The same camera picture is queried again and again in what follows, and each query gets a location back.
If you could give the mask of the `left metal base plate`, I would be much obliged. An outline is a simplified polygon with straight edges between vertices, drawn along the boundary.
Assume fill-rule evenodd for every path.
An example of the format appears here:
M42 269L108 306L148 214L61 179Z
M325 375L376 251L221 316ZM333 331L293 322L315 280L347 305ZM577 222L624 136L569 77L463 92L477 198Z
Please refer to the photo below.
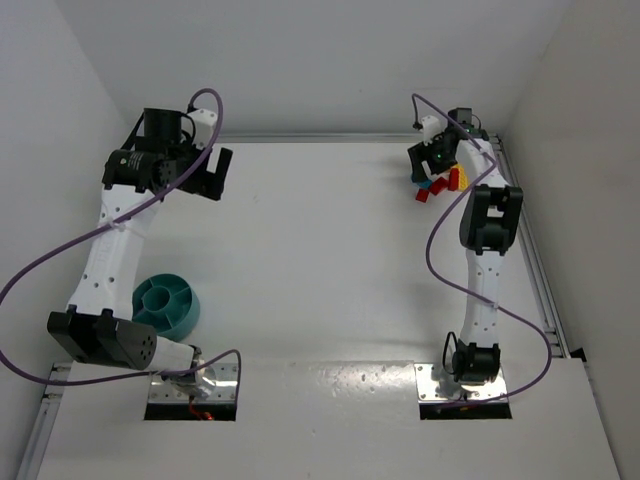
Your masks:
M238 372L236 363L214 363L186 376L155 375L148 403L186 405L192 398L196 404L231 404L236 400Z

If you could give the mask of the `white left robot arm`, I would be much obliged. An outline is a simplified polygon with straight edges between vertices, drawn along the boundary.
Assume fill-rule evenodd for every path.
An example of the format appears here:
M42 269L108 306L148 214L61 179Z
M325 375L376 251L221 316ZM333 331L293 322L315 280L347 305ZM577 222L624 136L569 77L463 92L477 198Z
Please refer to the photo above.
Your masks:
M192 396L204 365L194 346L166 339L134 319L134 286L148 231L170 189L218 201L232 153L222 149L208 169L220 116L147 108L102 176L99 232L83 276L62 312L50 314L49 334L81 364L155 373Z

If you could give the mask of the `blue lego brick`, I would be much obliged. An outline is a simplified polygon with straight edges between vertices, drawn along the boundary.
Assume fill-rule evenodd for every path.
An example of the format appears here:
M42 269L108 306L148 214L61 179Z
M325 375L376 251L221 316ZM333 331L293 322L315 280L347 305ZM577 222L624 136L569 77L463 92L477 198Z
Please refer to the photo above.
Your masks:
M431 178L427 175L412 174L410 179L411 179L411 182L414 185L416 185L419 189L428 189L433 183Z

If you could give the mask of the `red square lego brick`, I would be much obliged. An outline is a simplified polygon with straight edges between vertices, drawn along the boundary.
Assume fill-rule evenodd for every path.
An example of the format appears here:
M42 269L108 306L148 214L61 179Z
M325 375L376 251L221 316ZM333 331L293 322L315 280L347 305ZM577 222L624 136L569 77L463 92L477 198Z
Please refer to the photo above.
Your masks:
M431 195L428 189L419 189L416 194L416 200L422 203L426 203Z

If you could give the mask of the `teal divided round container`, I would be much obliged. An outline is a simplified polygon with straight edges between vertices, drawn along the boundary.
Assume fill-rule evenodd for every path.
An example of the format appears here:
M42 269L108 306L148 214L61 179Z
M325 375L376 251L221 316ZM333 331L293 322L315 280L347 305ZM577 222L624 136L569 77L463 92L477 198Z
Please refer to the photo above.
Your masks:
M200 301L182 277L164 273L144 280L132 295L133 321L152 326L157 335L181 342L200 318Z

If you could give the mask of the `red small lego brick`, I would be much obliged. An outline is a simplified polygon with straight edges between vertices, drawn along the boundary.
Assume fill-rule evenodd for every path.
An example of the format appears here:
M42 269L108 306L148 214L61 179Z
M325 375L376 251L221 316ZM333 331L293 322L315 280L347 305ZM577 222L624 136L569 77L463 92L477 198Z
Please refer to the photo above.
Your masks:
M445 178L439 178L428 187L428 191L432 195L437 196L441 192L447 190L448 188L449 188L449 181Z

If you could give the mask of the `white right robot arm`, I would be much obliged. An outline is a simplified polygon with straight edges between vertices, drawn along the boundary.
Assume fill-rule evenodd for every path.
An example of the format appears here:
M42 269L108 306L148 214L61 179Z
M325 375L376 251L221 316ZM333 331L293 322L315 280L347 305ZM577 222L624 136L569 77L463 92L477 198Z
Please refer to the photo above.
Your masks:
M433 115L414 122L423 139L408 149L411 180L433 193L452 181L455 168L468 179L459 240L466 251L469 293L463 327L452 336L455 351L448 374L459 383L484 384L500 369L499 274L515 241L524 194L499 172L488 134L473 124L472 110L455 108L448 116L446 125Z

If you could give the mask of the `red long lego brick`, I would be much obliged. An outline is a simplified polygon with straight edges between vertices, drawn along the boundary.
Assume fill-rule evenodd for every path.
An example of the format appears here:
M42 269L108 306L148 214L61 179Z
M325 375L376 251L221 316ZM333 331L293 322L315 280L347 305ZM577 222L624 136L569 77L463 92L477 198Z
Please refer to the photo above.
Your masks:
M452 168L448 177L448 190L458 191L460 188L460 170L458 168Z

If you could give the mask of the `yellow long lego brick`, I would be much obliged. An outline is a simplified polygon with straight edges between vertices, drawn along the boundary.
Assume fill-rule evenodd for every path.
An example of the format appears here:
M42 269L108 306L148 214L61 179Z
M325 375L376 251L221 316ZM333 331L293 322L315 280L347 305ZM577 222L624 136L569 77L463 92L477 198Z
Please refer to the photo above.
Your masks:
M466 175L464 168L461 165L457 166L457 170L458 170L458 190L464 191L468 188L470 181Z

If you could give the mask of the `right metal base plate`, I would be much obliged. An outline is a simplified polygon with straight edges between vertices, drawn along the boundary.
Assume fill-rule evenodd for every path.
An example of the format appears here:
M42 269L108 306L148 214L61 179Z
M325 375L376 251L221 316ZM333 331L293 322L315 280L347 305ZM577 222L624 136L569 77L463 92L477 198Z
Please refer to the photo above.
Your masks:
M502 371L494 381L486 383L456 382L440 364L435 363L416 363L414 371L418 400L423 404L477 402L496 397L502 401L507 394Z

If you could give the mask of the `metal base plate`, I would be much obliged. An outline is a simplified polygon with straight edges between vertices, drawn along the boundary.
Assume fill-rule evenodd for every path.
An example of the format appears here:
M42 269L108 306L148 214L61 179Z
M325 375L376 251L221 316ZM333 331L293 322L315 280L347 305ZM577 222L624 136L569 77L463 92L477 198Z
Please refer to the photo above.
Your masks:
M456 382L440 364L435 363L416 363L414 371L418 400L423 404L477 402L496 397L502 401L507 394L502 371L494 381L486 383Z
M186 405L192 398L196 404L231 404L236 400L238 372L236 363L214 363L186 376L155 375L148 403Z

